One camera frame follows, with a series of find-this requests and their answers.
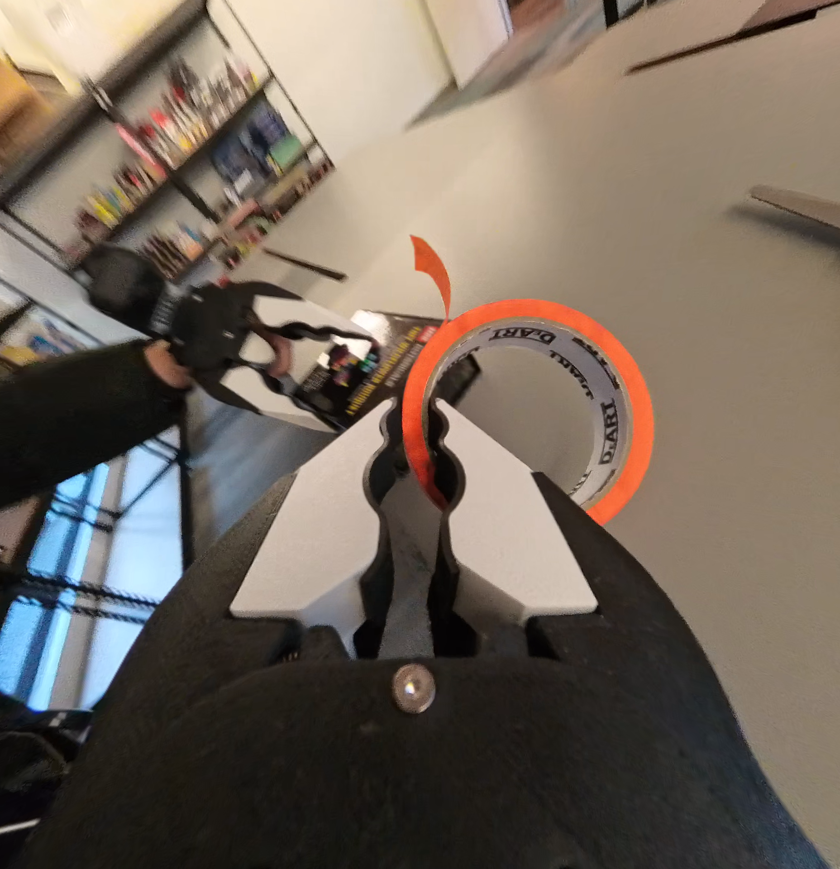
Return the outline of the orange tape roll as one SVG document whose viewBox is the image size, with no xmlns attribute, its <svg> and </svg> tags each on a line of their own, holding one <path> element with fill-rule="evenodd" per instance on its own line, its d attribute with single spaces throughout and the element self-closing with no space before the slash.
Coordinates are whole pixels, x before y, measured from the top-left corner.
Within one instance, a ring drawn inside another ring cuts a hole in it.
<svg viewBox="0 0 840 869">
<path fill-rule="evenodd" d="M 587 469 L 570 492 L 599 525 L 636 494 L 652 457 L 654 409 L 634 357 L 599 322 L 553 301 L 494 301 L 446 320 L 416 358 L 404 388 L 404 451 L 421 488 L 445 505 L 436 485 L 429 415 L 436 385 L 456 362 L 481 350 L 539 352 L 569 374 L 588 399 L 594 426 Z"/>
</svg>

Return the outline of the white door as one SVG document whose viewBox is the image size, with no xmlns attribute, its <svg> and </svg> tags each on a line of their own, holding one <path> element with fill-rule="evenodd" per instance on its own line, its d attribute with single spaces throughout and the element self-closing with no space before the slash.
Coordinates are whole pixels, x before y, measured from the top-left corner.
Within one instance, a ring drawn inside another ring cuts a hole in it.
<svg viewBox="0 0 840 869">
<path fill-rule="evenodd" d="M 507 1 L 425 1 L 458 89 L 513 35 Z"/>
</svg>

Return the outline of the person's left hand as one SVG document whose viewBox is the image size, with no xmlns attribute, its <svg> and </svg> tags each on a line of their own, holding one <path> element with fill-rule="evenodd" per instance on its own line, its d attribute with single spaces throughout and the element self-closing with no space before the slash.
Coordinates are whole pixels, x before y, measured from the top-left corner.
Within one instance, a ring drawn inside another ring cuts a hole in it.
<svg viewBox="0 0 840 869">
<path fill-rule="evenodd" d="M 143 355 L 149 369 L 166 386 L 183 392 L 193 386 L 190 370 L 179 364 L 169 342 L 148 342 L 143 349 Z"/>
</svg>

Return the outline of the orange grey handled scissors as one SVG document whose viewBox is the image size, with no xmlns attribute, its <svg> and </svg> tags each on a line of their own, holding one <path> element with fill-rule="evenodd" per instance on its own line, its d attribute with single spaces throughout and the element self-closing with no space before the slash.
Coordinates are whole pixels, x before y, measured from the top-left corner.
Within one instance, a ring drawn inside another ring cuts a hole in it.
<svg viewBox="0 0 840 869">
<path fill-rule="evenodd" d="M 748 190 L 748 196 L 788 214 L 840 231 L 840 202 L 805 194 L 795 190 L 781 189 L 757 184 Z"/>
</svg>

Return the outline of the black metal rack frame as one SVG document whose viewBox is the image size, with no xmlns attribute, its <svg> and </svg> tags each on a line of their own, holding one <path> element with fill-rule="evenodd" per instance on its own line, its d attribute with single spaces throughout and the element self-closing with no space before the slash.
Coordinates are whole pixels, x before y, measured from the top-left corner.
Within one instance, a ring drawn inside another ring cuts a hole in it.
<svg viewBox="0 0 840 869">
<path fill-rule="evenodd" d="M 133 587 L 110 563 L 153 556 L 177 578 L 193 557 L 190 451 L 182 420 L 0 512 L 0 691 L 37 704 L 53 686 L 73 620 L 142 626 L 165 591 Z"/>
</svg>

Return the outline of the black metal shelving unit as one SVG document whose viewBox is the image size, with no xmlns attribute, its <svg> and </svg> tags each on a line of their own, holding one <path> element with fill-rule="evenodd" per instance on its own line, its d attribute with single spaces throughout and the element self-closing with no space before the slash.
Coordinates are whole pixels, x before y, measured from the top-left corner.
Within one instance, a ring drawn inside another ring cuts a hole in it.
<svg viewBox="0 0 840 869">
<path fill-rule="evenodd" d="M 236 196 L 210 153 L 269 101 L 306 147 Z M 271 65 L 210 16 L 141 40 L 85 76 L 56 122 L 0 171 L 0 213 L 70 277 L 95 246 L 120 246 L 179 281 L 237 266 L 333 168 Z"/>
</svg>

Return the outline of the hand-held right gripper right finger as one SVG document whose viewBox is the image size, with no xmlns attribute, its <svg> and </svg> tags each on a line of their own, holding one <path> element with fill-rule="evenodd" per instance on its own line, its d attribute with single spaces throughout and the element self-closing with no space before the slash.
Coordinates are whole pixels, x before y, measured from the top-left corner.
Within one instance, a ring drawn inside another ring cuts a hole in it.
<svg viewBox="0 0 840 869">
<path fill-rule="evenodd" d="M 471 657 L 540 617 L 593 614 L 598 600 L 537 474 L 445 401 L 433 481 L 444 498 L 428 614 L 436 657 Z"/>
</svg>

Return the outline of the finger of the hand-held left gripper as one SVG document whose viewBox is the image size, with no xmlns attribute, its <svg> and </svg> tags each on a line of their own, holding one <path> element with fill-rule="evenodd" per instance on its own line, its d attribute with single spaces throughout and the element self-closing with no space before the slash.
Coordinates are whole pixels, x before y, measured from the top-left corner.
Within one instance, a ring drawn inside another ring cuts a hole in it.
<svg viewBox="0 0 840 869">
<path fill-rule="evenodd" d="M 336 339 L 375 342 L 361 325 L 301 297 L 255 296 L 252 331 L 247 337 L 247 360 L 270 361 L 274 350 L 269 338 L 289 341 L 333 342 Z"/>
<path fill-rule="evenodd" d="M 342 429 L 324 418 L 296 392 L 290 374 L 273 377 L 271 362 L 254 362 L 240 356 L 224 358 L 219 377 L 219 401 L 254 415 L 280 420 L 318 432 L 340 433 Z"/>
</svg>

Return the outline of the black lego flower box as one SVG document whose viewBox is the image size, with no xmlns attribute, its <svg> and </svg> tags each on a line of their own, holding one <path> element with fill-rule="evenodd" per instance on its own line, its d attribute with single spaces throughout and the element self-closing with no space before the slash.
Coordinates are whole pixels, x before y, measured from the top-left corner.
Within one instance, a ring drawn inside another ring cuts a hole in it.
<svg viewBox="0 0 840 869">
<path fill-rule="evenodd" d="M 296 390 L 296 397 L 337 431 L 403 395 L 411 368 L 442 324 L 371 310 L 358 310 L 351 320 L 371 333 L 372 341 L 335 337 Z"/>
</svg>

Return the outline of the person's dark jacket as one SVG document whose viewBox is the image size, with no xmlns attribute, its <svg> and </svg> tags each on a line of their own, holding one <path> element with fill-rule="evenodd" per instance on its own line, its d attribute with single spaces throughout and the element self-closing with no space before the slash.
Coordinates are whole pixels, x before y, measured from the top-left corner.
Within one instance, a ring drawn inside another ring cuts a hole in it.
<svg viewBox="0 0 840 869">
<path fill-rule="evenodd" d="M 92 719 L 90 710 L 0 709 L 0 840 L 22 840 L 43 818 Z"/>
</svg>

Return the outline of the stack of blue boxes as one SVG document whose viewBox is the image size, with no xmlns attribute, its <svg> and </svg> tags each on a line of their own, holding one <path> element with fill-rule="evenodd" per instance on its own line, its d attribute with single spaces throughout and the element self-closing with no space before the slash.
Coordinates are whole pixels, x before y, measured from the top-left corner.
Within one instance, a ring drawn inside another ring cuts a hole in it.
<svg viewBox="0 0 840 869">
<path fill-rule="evenodd" d="M 234 132 L 210 153 L 226 188 L 236 196 L 284 171 L 305 157 L 306 147 L 267 100 L 256 103 Z"/>
</svg>

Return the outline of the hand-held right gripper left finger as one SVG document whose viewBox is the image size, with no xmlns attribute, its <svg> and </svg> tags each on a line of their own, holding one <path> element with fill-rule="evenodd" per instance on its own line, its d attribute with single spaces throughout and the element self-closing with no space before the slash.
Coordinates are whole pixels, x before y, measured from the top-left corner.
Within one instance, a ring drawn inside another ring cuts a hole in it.
<svg viewBox="0 0 840 869">
<path fill-rule="evenodd" d="M 396 482 L 396 410 L 385 400 L 296 472 L 232 616 L 331 627 L 349 656 L 378 657 L 394 587 L 382 502 Z"/>
</svg>

